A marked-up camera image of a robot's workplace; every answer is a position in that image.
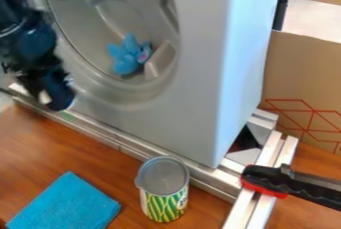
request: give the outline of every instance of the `blue plush toy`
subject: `blue plush toy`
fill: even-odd
[[[135,72],[152,55],[152,46],[149,42],[141,45],[133,34],[127,34],[122,46],[108,45],[108,53],[114,64],[113,71],[119,75],[129,75]]]

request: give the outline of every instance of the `can lid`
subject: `can lid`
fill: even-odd
[[[189,182],[187,167],[177,158],[158,156],[145,162],[135,184],[152,195],[172,195]]]

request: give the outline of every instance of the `red line pattern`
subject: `red line pattern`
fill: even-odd
[[[287,130],[299,130],[302,131],[302,134],[300,136],[300,139],[303,138],[305,134],[308,134],[311,136],[314,140],[318,142],[328,142],[328,143],[335,143],[334,147],[334,153],[337,152],[338,147],[341,147],[341,125],[336,125],[335,122],[330,121],[328,118],[326,118],[325,114],[334,114],[335,117],[339,118],[341,122],[341,114],[337,111],[323,111],[323,110],[315,110],[312,108],[308,103],[306,103],[304,100],[279,100],[279,99],[265,99],[266,103],[271,106],[270,109],[262,109],[269,112],[275,112],[279,115],[282,115],[289,121],[293,123],[292,127],[287,127],[282,125],[281,123],[278,124],[278,126],[287,129]],[[299,110],[293,110],[288,109],[290,108],[290,105],[295,106],[297,108],[300,108]],[[292,117],[292,113],[311,113],[308,125],[301,125],[295,118]],[[329,128],[332,129],[323,129],[323,128],[311,128],[311,125],[314,121],[314,119],[317,119],[320,117],[320,120],[323,121],[324,125],[329,125]],[[334,133],[334,134],[328,134],[327,139],[320,139],[317,137],[316,133],[318,132],[328,132],[328,133]]]

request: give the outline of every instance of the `washing machine drum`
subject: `washing machine drum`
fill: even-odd
[[[30,1],[55,21],[79,113],[216,167],[260,101],[276,0]],[[108,45],[128,33],[154,53],[119,76]]]
[[[166,56],[168,58],[166,65],[169,65],[174,57],[178,24],[173,0],[47,0],[47,2],[70,45],[103,74],[122,79],[112,70],[113,59],[108,54],[107,46],[121,45],[127,33],[136,35],[140,42],[151,42],[156,50],[162,44],[171,45],[168,51],[171,55]],[[124,81],[140,84],[152,78],[153,76],[145,76],[144,71],[139,71],[126,77]]]

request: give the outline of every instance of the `black tool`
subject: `black tool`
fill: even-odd
[[[241,182],[247,189],[277,198],[290,194],[341,211],[341,181],[295,172],[287,164],[279,168],[249,165]]]

